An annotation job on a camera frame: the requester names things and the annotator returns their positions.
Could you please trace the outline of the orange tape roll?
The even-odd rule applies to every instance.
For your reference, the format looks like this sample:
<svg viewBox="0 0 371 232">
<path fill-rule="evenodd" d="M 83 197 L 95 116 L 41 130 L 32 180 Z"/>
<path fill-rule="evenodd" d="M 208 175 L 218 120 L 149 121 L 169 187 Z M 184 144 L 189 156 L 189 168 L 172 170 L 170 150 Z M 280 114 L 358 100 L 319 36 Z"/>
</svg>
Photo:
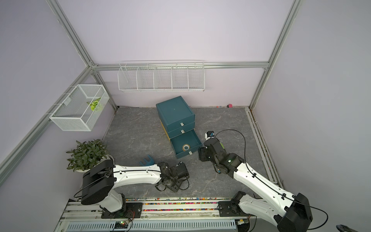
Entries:
<svg viewBox="0 0 371 232">
<path fill-rule="evenodd" d="M 187 151 L 187 150 L 189 150 L 190 149 L 190 145 L 188 145 L 188 144 L 184 144 L 183 146 L 182 146 L 182 150 L 183 151 Z"/>
</svg>

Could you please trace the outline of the teal drawer cabinet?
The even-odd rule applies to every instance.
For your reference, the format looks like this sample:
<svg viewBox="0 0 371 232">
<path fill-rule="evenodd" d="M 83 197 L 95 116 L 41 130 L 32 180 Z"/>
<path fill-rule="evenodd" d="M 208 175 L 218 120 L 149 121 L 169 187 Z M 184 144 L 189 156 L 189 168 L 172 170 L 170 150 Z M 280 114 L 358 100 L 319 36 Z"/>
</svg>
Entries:
<svg viewBox="0 0 371 232">
<path fill-rule="evenodd" d="M 180 159 L 197 152 L 202 143 L 195 132 L 195 114 L 183 97 L 178 96 L 157 103 L 156 109 L 175 157 Z M 190 149 L 183 151 L 184 144 L 190 145 Z"/>
</svg>

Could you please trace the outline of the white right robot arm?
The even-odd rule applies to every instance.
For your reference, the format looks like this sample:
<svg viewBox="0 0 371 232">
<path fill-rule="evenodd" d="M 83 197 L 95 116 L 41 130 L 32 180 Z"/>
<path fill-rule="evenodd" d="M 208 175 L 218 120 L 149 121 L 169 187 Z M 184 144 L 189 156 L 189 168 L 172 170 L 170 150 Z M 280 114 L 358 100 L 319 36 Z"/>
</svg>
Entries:
<svg viewBox="0 0 371 232">
<path fill-rule="evenodd" d="M 231 200 L 238 210 L 261 218 L 280 232 L 306 232 L 313 221 L 307 197 L 284 190 L 255 171 L 235 153 L 228 153 L 213 137 L 199 148 L 199 160 L 210 161 L 218 174 L 225 174 L 246 185 L 260 200 L 238 192 Z"/>
</svg>

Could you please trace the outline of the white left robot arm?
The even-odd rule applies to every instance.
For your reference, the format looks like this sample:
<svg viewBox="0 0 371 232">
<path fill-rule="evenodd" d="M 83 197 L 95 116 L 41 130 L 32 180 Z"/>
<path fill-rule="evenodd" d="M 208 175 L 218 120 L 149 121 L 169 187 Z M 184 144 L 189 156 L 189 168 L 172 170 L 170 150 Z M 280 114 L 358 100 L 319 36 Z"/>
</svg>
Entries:
<svg viewBox="0 0 371 232">
<path fill-rule="evenodd" d="M 118 187 L 152 184 L 158 191 L 169 189 L 178 192 L 188 179 L 189 172 L 183 162 L 173 167 L 166 162 L 149 166 L 121 166 L 107 159 L 84 173 L 81 204 L 98 204 L 106 212 L 115 213 L 126 209 L 124 194 L 115 191 Z"/>
</svg>

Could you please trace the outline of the blue toy rake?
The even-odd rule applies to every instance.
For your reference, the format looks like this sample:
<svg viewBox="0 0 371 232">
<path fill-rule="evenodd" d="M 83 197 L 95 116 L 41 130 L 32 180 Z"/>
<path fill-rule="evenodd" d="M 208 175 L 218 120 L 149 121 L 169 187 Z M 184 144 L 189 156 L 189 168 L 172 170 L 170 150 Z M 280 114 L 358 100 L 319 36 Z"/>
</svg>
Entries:
<svg viewBox="0 0 371 232">
<path fill-rule="evenodd" d="M 140 161 L 140 164 L 142 166 L 151 166 L 151 165 L 154 165 L 155 162 L 153 158 L 150 155 L 148 155 L 147 158 L 144 158 L 142 161 Z"/>
</svg>

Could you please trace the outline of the green potted plant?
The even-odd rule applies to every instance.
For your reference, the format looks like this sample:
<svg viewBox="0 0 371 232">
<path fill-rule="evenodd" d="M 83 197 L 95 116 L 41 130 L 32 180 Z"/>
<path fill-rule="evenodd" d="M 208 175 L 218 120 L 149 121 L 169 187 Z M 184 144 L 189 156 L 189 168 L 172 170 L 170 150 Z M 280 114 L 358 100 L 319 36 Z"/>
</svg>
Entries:
<svg viewBox="0 0 371 232">
<path fill-rule="evenodd" d="M 67 170 L 88 171 L 108 156 L 107 145 L 100 139 L 76 143 L 76 148 L 66 152 L 70 155 Z"/>
</svg>

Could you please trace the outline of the green toy in basket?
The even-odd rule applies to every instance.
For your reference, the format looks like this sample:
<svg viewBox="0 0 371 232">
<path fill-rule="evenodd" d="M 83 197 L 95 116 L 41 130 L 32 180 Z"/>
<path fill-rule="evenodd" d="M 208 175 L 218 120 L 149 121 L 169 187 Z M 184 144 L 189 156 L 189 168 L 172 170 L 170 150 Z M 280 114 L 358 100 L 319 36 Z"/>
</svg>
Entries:
<svg viewBox="0 0 371 232">
<path fill-rule="evenodd" d="M 89 105 L 92 112 L 94 112 L 94 111 L 99 112 L 103 109 L 100 101 L 101 101 L 101 98 L 98 98 L 98 99 L 96 99 L 94 101 L 91 101 L 91 102 L 87 102 L 87 104 Z"/>
</svg>

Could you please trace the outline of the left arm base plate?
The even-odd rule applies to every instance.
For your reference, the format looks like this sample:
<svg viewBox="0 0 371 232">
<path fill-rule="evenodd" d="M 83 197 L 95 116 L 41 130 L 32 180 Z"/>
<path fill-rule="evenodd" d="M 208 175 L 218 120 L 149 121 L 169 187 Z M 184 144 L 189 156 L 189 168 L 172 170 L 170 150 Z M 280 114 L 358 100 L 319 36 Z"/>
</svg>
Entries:
<svg viewBox="0 0 371 232">
<path fill-rule="evenodd" d="M 125 203 L 124 207 L 111 213 L 107 210 L 103 210 L 101 218 L 102 219 L 113 219 L 113 218 L 140 218 L 143 209 L 142 203 Z"/>
</svg>

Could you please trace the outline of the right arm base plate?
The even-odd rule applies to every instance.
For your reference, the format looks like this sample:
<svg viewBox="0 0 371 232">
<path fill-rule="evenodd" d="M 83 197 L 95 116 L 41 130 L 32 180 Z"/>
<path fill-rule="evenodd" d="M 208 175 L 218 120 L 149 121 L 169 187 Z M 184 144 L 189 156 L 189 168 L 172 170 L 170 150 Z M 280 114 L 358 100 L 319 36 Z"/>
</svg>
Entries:
<svg viewBox="0 0 371 232">
<path fill-rule="evenodd" d="M 246 193 L 238 191 L 230 201 L 218 202 L 217 210 L 220 217 L 248 217 L 250 214 L 245 213 L 240 207 L 239 203 Z"/>
</svg>

